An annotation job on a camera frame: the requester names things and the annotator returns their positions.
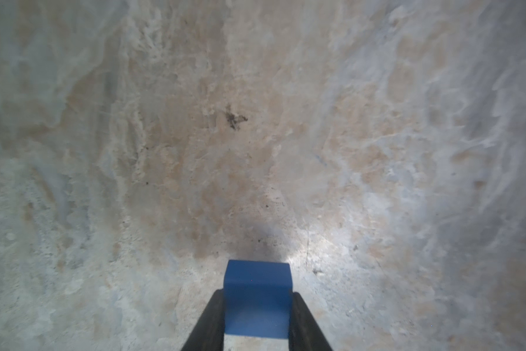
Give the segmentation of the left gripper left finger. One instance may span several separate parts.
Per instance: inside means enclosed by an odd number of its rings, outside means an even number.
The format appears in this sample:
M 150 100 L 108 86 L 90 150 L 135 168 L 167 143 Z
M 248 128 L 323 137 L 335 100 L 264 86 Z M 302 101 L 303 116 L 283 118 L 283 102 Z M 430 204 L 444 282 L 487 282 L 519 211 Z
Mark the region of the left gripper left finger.
M 219 289 L 213 293 L 181 351 L 223 351 L 224 335 L 225 299 L 223 289 Z

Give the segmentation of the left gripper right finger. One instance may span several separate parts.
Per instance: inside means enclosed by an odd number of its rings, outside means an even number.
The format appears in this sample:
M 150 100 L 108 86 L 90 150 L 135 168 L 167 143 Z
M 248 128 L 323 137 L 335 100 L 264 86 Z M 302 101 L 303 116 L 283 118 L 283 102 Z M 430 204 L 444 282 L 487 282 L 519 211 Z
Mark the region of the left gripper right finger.
M 293 293 L 289 323 L 290 351 L 333 351 L 307 304 L 298 292 Z

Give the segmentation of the dark blue wood block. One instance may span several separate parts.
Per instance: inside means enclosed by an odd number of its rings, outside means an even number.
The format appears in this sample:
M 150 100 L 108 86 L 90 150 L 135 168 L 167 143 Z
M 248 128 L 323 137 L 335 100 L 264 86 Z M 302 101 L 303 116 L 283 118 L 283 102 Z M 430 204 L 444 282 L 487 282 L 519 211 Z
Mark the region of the dark blue wood block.
M 293 301 L 288 263 L 229 260 L 223 294 L 226 334 L 288 338 Z

